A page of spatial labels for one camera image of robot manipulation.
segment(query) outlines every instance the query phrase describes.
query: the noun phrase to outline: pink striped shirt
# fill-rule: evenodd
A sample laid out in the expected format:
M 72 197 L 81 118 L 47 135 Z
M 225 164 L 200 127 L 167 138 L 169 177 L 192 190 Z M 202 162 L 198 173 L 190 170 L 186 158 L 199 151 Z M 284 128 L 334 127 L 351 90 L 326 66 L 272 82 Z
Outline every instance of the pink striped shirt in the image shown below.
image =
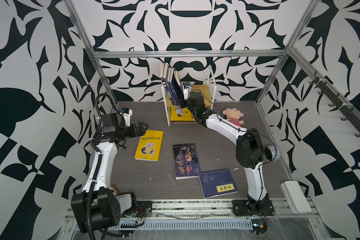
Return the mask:
M 237 119 L 235 119 L 235 118 L 230 118 L 230 119 L 228 119 L 228 121 L 229 121 L 229 122 L 232 122 L 232 123 L 235 124 L 236 126 L 241 127 L 240 121 L 237 120 Z

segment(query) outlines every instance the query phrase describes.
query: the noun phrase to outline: metal grille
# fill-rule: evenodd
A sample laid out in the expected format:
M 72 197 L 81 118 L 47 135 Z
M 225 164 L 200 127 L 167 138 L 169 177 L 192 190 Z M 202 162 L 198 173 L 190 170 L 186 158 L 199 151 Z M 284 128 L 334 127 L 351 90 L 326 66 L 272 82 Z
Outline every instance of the metal grille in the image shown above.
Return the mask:
M 122 220 L 120 224 L 134 225 L 135 222 L 126 223 Z M 139 227 L 139 230 L 179 230 L 179 229 L 242 229 L 252 230 L 250 219 L 168 219 L 168 220 L 146 220 L 145 224 Z M 109 230 L 118 230 L 118 227 L 109 228 Z

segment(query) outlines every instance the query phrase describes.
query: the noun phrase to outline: plush toy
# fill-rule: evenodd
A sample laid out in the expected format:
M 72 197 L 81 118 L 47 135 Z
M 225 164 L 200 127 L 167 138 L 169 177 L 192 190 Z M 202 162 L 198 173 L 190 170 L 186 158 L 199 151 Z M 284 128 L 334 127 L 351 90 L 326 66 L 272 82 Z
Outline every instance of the plush toy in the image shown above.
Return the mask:
M 223 111 L 223 114 L 227 117 L 227 121 L 240 127 L 240 124 L 244 124 L 243 120 L 239 120 L 240 117 L 244 116 L 244 113 L 240 112 L 237 108 L 227 108 Z

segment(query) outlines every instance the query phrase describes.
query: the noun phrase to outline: black and white wallpaper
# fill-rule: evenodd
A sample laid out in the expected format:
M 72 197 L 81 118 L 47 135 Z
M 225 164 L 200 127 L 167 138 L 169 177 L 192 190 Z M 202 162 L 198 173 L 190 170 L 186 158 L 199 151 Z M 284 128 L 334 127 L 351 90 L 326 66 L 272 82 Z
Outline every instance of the black and white wallpaper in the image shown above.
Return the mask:
M 97 51 L 283 49 L 309 0 L 74 0 Z M 277 57 L 102 59 L 118 99 L 158 101 L 161 62 L 216 100 L 255 100 Z
M 63 2 L 0 1 L 0 239 L 57 237 L 89 170 L 99 92 Z
M 159 101 L 163 99 L 158 77 L 163 61 L 179 71 L 181 81 L 194 84 L 210 78 L 211 66 L 217 85 L 215 99 L 232 101 L 256 100 L 277 57 L 108 58 L 101 59 L 100 64 L 118 100 Z
M 323 0 L 296 44 L 360 110 L 360 0 Z M 266 120 L 303 192 L 332 237 L 360 239 L 360 138 L 289 58 L 262 101 Z

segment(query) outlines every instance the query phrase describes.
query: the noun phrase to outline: bookshelf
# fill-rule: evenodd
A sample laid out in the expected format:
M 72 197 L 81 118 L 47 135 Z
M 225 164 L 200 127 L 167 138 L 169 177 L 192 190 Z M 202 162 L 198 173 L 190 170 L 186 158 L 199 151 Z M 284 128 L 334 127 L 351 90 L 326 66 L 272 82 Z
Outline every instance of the bookshelf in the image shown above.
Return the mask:
M 192 90 L 196 90 L 196 89 L 200 90 L 206 98 L 208 98 L 212 103 L 214 103 L 217 86 L 216 86 L 215 76 L 213 75 L 212 67 L 209 66 L 209 69 L 211 72 L 211 74 L 210 74 L 211 77 L 204 80 L 203 84 L 192 84 L 191 87 L 192 87 Z M 165 108 L 165 115 L 167 117 L 167 123 L 168 123 L 168 126 L 170 126 L 171 125 L 171 121 L 170 121 L 171 108 L 178 107 L 178 106 L 175 106 L 172 104 L 163 84 L 161 84 L 161 92 L 163 93 L 163 102 L 164 102 L 164 108 Z M 213 105 L 206 99 L 204 99 L 204 103 L 207 108 L 213 109 Z

